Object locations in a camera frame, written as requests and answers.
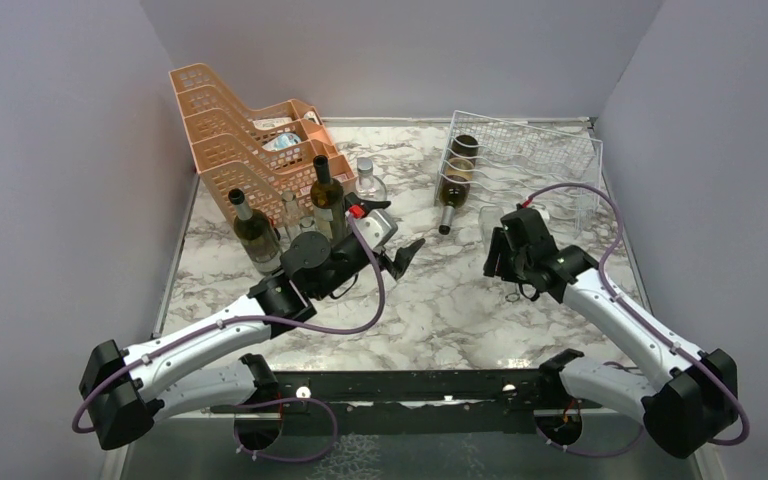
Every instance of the green wine bottle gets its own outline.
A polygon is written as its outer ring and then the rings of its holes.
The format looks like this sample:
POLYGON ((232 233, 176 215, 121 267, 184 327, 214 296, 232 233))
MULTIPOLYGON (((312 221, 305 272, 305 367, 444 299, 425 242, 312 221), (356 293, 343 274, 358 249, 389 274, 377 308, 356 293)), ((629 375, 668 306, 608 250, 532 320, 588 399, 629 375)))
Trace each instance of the green wine bottle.
POLYGON ((346 212, 343 210, 343 186, 331 178, 328 157, 317 155, 313 159, 316 181, 310 187, 310 203, 316 229, 335 245, 349 234, 346 212))
POLYGON ((443 165, 443 181, 437 198, 443 204, 443 217, 437 231, 448 235, 452 231, 452 220, 455 209, 466 203, 469 195, 469 181, 472 180, 472 170, 475 168, 475 157, 478 155, 478 142, 469 135, 459 135, 452 140, 451 151, 443 165))
POLYGON ((234 233, 251 258, 258 272, 268 275, 281 267, 281 245, 275 229, 263 212, 251 208, 242 190, 235 188, 228 192, 228 200, 234 206, 234 233))

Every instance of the white marble tabletop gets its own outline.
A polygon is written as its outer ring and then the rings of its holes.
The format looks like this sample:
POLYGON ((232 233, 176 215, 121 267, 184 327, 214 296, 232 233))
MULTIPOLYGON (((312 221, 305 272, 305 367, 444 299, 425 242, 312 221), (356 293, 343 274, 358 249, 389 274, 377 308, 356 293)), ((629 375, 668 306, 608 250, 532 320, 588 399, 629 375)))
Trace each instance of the white marble tabletop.
MULTIPOLYGON (((586 135, 585 126, 551 126, 586 135)), ((437 233, 440 207, 433 202, 436 173, 448 126, 332 126, 329 132, 352 167, 371 157, 389 189, 388 212, 399 231, 390 249, 418 238, 426 244, 404 277, 386 273, 387 304, 378 325, 355 336, 329 336, 295 330, 275 340, 229 355, 263 354, 274 370, 409 370, 451 368, 526 368, 570 347, 602 360, 627 361, 614 344, 577 313, 548 295, 532 303, 509 302, 509 287, 482 275, 484 247, 478 211, 470 202, 459 212, 452 233, 437 233)), ((594 257, 615 235, 611 214, 600 207, 584 232, 574 236, 563 221, 550 220, 559 245, 576 243, 594 257)), ((637 296, 624 249, 609 261, 611 276, 637 296)), ((180 265, 163 325, 177 331, 245 295, 260 276, 201 185, 187 229, 180 265)), ((348 328, 366 323, 377 307, 370 269, 345 297, 316 303, 310 323, 348 328)))

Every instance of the small glass bottle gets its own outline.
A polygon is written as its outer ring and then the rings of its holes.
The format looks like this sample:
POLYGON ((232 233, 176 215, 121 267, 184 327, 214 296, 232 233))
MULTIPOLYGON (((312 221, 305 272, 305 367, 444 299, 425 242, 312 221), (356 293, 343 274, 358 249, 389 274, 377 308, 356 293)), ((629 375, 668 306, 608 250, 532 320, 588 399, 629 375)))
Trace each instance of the small glass bottle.
POLYGON ((237 217, 234 219, 234 233, 251 258, 258 272, 268 275, 281 267, 281 246, 275 229, 263 212, 251 208, 242 190, 235 188, 228 192, 237 217))
POLYGON ((372 174, 372 160, 358 158, 358 178, 355 180, 355 193, 361 200, 383 202, 387 200, 387 186, 380 178, 372 174))
POLYGON ((296 194, 292 190, 284 190, 281 194, 281 201, 284 202, 284 228, 287 230, 287 237, 292 242, 301 232, 299 222, 301 221, 302 209, 296 200, 296 194))
POLYGON ((343 186, 331 177, 325 155, 314 157, 313 169, 316 181, 310 187, 310 203, 313 205, 316 229, 335 245, 346 238, 349 229, 343 209, 343 186))

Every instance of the wire dish rack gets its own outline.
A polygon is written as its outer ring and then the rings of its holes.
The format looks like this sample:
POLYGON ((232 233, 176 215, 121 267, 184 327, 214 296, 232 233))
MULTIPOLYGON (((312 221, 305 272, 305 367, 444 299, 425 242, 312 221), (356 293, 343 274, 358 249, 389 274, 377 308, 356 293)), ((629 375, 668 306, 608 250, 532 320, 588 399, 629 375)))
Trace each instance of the wire dish rack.
MULTIPOLYGON (((509 209, 529 193, 556 183, 601 186, 600 140, 455 111, 437 174, 435 203, 440 203, 443 178, 449 178, 444 171, 451 166, 447 159, 459 135, 474 137, 479 147, 467 204, 479 201, 509 209)), ((598 197, 582 189, 562 188, 541 195, 534 203, 553 220, 571 222, 577 235, 595 213, 598 197)))

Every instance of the red clip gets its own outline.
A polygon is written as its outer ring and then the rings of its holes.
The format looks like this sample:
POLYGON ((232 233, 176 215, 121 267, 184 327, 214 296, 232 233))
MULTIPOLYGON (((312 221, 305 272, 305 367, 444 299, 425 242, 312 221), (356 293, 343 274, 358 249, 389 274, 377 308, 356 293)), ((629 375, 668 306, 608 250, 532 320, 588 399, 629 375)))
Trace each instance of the red clip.
POLYGON ((366 212, 363 211, 363 208, 360 205, 352 205, 349 207, 349 213, 351 216, 355 217, 355 219, 363 218, 366 215, 366 212))

